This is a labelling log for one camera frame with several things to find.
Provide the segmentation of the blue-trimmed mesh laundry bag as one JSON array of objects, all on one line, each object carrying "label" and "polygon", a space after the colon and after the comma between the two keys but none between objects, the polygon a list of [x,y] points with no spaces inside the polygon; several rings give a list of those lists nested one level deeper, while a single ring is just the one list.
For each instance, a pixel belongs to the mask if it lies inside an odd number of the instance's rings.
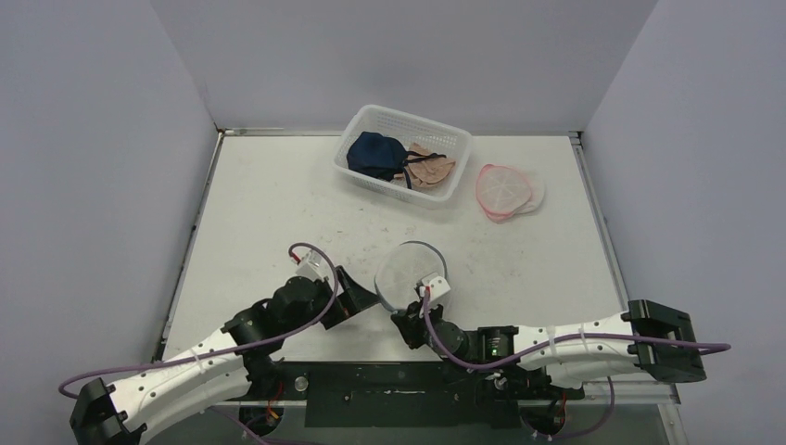
[{"label": "blue-trimmed mesh laundry bag", "polygon": [[[410,240],[393,248],[380,263],[374,275],[374,290],[382,306],[389,312],[405,310],[422,299],[415,286],[425,276],[439,273],[449,279],[447,262],[443,254],[424,241]],[[450,306],[451,296],[442,305]]]}]

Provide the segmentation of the navy blue bra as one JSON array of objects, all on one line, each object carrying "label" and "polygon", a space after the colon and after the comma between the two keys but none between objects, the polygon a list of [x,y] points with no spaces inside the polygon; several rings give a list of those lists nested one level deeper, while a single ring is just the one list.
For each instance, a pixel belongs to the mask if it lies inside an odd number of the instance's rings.
[{"label": "navy blue bra", "polygon": [[398,139],[393,137],[362,132],[349,147],[346,160],[350,171],[378,180],[391,182],[397,174],[402,174],[407,188],[412,189],[412,178],[406,171],[407,166],[446,157],[438,153],[419,154],[406,149]]}]

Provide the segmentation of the beige bra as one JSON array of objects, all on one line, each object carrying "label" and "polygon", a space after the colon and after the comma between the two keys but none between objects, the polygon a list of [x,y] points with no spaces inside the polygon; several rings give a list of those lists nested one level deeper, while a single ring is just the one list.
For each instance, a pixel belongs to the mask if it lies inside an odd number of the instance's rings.
[{"label": "beige bra", "polygon": [[442,184],[456,166],[456,160],[412,143],[404,171],[395,173],[409,188],[434,188]]}]

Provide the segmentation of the pink-trimmed mesh laundry bag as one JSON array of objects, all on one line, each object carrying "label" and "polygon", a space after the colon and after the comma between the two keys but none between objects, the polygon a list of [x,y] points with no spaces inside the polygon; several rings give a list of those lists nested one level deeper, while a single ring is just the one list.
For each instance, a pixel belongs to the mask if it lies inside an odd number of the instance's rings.
[{"label": "pink-trimmed mesh laundry bag", "polygon": [[475,199],[495,223],[537,211],[545,196],[545,182],[535,171],[487,164],[475,181]]}]

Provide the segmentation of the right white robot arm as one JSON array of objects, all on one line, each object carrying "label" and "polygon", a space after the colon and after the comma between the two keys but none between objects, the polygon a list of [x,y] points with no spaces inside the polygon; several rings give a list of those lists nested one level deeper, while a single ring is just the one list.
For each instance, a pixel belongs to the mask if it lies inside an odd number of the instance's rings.
[{"label": "right white robot arm", "polygon": [[579,324],[463,330],[444,319],[442,306],[424,312],[420,301],[390,319],[412,350],[427,346],[442,360],[474,372],[525,371],[526,390],[538,398],[615,375],[646,373],[669,384],[706,379],[705,348],[696,341],[690,316],[646,299]]}]

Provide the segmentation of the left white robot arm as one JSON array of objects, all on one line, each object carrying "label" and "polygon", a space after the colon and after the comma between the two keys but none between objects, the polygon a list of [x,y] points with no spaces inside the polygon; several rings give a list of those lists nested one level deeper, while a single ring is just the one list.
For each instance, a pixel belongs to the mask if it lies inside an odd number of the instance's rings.
[{"label": "left white robot arm", "polygon": [[84,385],[71,430],[80,444],[145,444],[217,403],[274,396],[284,387],[272,358],[284,334],[311,321],[330,329],[378,302],[343,267],[332,278],[296,275],[189,351],[114,382]]}]

